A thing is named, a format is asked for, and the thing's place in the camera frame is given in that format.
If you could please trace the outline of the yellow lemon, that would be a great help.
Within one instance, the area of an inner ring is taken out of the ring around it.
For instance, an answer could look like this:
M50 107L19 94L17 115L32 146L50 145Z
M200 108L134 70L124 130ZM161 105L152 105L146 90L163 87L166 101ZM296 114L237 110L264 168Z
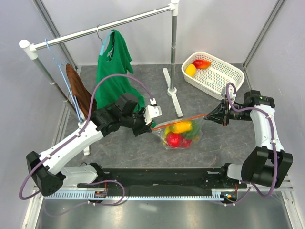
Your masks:
M196 74L196 67L194 64L189 64L186 69L185 69L185 73L190 76L190 77L194 77Z

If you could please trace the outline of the green shirt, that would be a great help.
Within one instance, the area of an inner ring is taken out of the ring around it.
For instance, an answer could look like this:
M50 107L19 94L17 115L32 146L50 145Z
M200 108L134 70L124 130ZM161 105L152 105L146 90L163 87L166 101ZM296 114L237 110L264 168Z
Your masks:
M97 83L112 74L133 74L132 58L129 54L124 37L118 30L109 34L108 46L102 46L97 65ZM138 111L145 107L145 99L140 92L131 86L128 78L116 76L105 80L95 93L97 108L103 108L116 102L124 93L130 93L138 98Z

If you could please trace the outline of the blue shirt hanger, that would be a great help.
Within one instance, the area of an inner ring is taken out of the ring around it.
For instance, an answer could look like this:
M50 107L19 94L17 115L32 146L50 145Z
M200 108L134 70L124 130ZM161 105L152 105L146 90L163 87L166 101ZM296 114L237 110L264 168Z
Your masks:
M102 47L101 47L101 50L100 50L100 56L103 56L103 53L104 53L104 50L105 50L105 46L107 44L107 41L109 40L110 36L114 33L114 30L110 30L109 33L105 36L104 39L102 39L100 36L99 36L99 30L98 30L98 27L100 25L98 24L98 26L96 27L96 34L97 34L97 37L98 39L101 41L102 43Z

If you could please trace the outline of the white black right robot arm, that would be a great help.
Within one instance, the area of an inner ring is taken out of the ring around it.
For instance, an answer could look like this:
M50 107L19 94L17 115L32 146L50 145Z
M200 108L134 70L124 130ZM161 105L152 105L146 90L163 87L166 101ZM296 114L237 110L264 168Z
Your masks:
M227 163L218 176L222 187L228 188L235 180L256 185L279 188L292 163L293 156L285 152L275 125L275 102L272 97L250 90L244 94L244 102L234 102L236 90L229 86L222 90L223 99L206 120L227 126L230 120L251 121L254 126L255 148L241 164Z

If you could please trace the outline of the brown towel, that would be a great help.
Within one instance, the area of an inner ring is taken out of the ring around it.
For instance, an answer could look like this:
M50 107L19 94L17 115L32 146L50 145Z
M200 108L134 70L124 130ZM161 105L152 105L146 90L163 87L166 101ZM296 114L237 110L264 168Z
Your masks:
M73 98L76 98L77 108L80 109L81 118L87 120L92 94L85 88L80 76L70 64L66 64L66 74L71 85Z

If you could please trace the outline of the yellow green mango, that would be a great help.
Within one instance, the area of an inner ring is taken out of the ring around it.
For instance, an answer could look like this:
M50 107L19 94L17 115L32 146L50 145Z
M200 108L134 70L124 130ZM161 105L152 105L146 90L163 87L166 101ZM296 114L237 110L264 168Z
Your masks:
M193 123L191 121L182 121L174 123L169 126L171 132L175 134L182 134L184 132L189 132L193 129Z

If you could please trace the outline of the red pomegranate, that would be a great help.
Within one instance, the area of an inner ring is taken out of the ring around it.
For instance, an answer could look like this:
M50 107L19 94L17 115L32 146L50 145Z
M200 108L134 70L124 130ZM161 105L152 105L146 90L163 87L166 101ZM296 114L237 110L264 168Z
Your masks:
M189 148L192 144L192 139L184 139L180 145L181 148Z

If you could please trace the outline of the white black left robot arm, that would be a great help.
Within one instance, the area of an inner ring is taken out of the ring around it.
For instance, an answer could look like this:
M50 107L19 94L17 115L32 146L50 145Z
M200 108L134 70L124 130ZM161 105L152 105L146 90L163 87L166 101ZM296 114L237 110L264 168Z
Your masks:
M115 103L96 109L88 121L52 148L39 154L34 151L27 154L29 174L41 194L50 196L62 186L81 183L101 187L105 177L99 173L96 163L84 168L67 167L66 164L82 150L122 126L132 129L135 136L152 132L153 119L161 116L162 112L155 100L151 103L136 112L138 99L125 93Z

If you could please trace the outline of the green bell pepper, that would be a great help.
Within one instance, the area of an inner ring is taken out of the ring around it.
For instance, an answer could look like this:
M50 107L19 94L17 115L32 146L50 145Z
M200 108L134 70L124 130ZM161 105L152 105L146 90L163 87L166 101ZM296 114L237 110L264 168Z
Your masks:
M191 121L191 123L192 123L192 129L182 134L182 136L186 140L193 140L195 137L198 136L201 129L201 126L195 120Z

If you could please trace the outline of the red apple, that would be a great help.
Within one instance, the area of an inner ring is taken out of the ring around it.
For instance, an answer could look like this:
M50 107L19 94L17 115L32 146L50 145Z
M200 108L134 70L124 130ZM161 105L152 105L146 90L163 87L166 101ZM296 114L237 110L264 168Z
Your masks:
M181 134L169 132L166 136L166 143L169 147L178 148L183 141Z

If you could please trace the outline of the white plastic basket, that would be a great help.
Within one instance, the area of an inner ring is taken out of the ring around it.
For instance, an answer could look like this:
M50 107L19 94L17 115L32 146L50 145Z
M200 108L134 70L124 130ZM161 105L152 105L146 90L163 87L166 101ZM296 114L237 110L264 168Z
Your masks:
M186 69L196 60L209 61L211 64L206 69L196 70L195 75L191 77L186 73ZM218 100L223 98L222 90L229 82L239 90L245 80L240 69L206 52L190 55L182 64L181 70L186 82Z

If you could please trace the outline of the clear zip top bag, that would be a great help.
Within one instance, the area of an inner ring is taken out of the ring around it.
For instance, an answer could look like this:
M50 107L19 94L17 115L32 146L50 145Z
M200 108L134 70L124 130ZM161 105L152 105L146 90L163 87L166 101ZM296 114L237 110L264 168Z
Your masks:
M160 123L152 129L166 149L187 149L196 144L202 137L205 117L201 114L191 118L176 119Z

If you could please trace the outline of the light blue hanger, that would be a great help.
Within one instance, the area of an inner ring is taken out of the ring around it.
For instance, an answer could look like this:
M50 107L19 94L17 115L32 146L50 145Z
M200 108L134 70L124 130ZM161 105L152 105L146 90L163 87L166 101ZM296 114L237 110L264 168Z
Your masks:
M46 42L47 49L50 52L50 54L52 55L52 58L53 58L54 62L58 66L59 71L60 71L60 73L62 75L62 78L63 78L63 80L65 82L65 85L66 85L66 87L68 89L69 95L70 95L71 100L72 100L72 104L73 104L73 106L75 108L75 111L76 111L76 115L77 115L78 121L79 121L80 124L82 124L83 123L83 119L82 119L82 116L81 116L81 111L80 111L80 108L79 108L79 105L78 105L77 98L76 98L76 96L73 95L72 90L71 90L71 85L68 83L67 77L65 76L65 74L63 73L63 70L61 68L62 66L65 66L67 64L67 61L64 61L64 62L61 62L61 63L58 62L57 59L56 59L56 56L54 55L54 53L50 49L50 46L48 44L48 40L45 39L45 42Z

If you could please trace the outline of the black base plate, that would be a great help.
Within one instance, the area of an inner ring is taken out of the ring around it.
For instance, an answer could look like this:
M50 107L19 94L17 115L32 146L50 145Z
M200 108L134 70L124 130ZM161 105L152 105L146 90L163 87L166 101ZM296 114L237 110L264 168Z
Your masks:
M210 196L213 189L245 189L219 168L105 168L95 182L116 180L127 197Z

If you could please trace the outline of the white clothes rack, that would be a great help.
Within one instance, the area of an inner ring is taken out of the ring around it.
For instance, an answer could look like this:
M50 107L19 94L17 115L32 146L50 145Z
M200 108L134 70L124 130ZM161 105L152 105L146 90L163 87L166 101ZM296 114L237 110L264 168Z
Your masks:
M183 117L183 113L181 110L181 107L179 105L179 101L177 98L177 89L174 86L174 79L175 79L175 54L176 54L176 38L177 38L177 18L178 18L178 9L179 9L179 1L178 0L172 0L168 6L154 9L148 12L140 13L125 19L120 19L118 21L110 22L105 25L98 25L96 27L86 29L83 31L75 32L69 35L60 36L57 38L54 38L47 42L42 42L38 44L31 44L28 40L21 40L19 42L19 47L24 50L24 52L27 54L27 56L34 61L34 63L39 67L39 69L43 72L43 74L48 78L49 83L53 85L56 90L60 93L60 95L63 98L64 103L68 106L70 111L80 120L81 119L81 111L78 108L76 104L76 100L71 95L70 97L67 97L65 93L62 91L62 89L58 86L56 81L53 79L53 77L50 75L48 70L45 68L45 66L42 64L40 59L38 58L37 51L40 49L48 48L53 45L60 45L63 46L64 42L71 41L80 37L84 37L90 34L98 34L99 31L112 29L116 26L124 25L129 22L138 21L144 18L148 18L160 13L164 13L167 11L170 11L172 14L172 38L171 38L171 71L168 72L167 68L163 69L163 74L168 86L167 93L171 97L176 115L177 117Z

